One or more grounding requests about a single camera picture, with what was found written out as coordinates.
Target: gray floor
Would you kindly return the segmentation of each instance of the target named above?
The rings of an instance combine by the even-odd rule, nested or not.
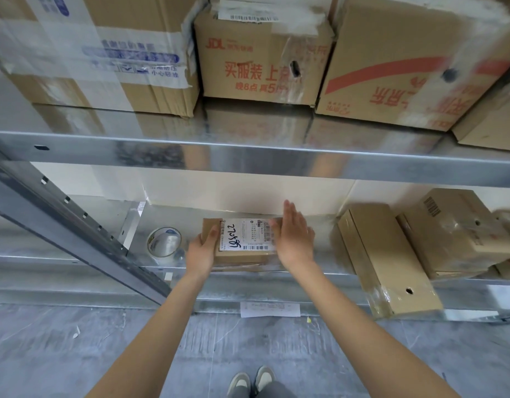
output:
[[[0,398],[84,396],[152,314],[0,305]],[[380,324],[463,397],[510,397],[510,325]],[[161,397],[225,397],[235,373],[254,375],[262,364],[299,397],[368,396],[319,318],[198,314]]]

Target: red curved stripe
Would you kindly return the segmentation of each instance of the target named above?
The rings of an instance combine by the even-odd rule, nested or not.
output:
[[[446,57],[421,57],[407,60],[384,62],[375,66],[365,67],[329,81],[325,95],[339,89],[391,75],[431,73],[443,69],[449,63]],[[507,60],[484,60],[477,66],[476,74],[501,76],[510,67]]]

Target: shoe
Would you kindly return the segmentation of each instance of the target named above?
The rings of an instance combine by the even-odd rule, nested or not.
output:
[[[248,394],[251,394],[251,380],[250,376],[245,373],[238,373],[235,377],[232,378],[231,384],[229,384],[229,389],[227,390],[227,397],[232,396],[232,392],[237,387],[245,387],[247,388]]]
[[[264,387],[275,381],[275,373],[268,366],[262,366],[258,369],[257,377],[255,379],[255,389],[260,393]]]

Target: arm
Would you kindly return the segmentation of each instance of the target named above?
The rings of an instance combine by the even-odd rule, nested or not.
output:
[[[218,229],[211,229],[203,245],[200,236],[189,245],[185,275],[86,398],[159,397],[196,296],[212,268]]]
[[[371,398],[459,398],[399,341],[372,321],[323,274],[314,261],[314,232],[285,201],[282,227],[273,220],[279,259],[303,287]]]

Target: pants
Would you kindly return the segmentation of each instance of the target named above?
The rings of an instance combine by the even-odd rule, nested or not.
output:
[[[237,387],[232,392],[232,398],[249,398],[245,387]],[[297,398],[284,384],[272,381],[258,393],[257,398]]]

